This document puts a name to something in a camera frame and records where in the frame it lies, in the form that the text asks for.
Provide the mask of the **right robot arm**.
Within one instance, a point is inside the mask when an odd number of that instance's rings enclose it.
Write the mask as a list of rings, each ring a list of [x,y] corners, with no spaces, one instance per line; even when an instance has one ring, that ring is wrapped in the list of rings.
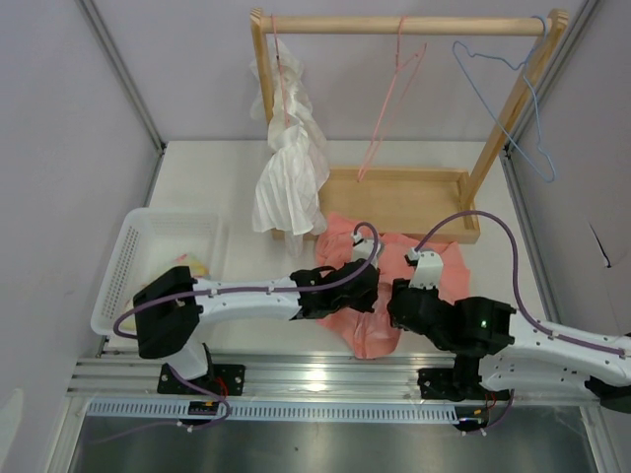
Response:
[[[511,391],[595,400],[630,411],[630,338],[603,335],[549,321],[528,320],[509,304],[469,297],[454,304],[437,290],[394,281],[387,304],[391,324],[426,337],[454,355],[449,368],[421,369],[417,384],[427,400],[501,400]]]

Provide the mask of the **pink skirt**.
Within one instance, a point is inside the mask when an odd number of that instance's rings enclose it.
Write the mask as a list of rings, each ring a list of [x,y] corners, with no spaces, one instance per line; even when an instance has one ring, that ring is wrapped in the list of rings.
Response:
[[[344,308],[318,322],[342,338],[358,359],[381,358],[397,347],[401,331],[391,326],[386,309],[396,279],[406,279],[416,288],[436,288],[439,298],[449,304],[469,296],[470,271],[456,242],[430,243],[416,252],[418,242],[408,236],[385,233],[380,240],[385,249],[378,259],[380,282],[375,311]]]

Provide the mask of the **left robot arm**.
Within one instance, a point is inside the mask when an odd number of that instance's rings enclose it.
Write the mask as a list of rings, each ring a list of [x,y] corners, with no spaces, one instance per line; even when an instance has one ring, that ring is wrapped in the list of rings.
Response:
[[[161,394],[224,393],[199,336],[212,323],[247,319],[322,319],[352,308],[370,312],[378,298],[379,270],[366,259],[339,269],[304,269],[278,280],[240,287],[192,276],[176,266],[133,298],[138,354],[161,363]]]

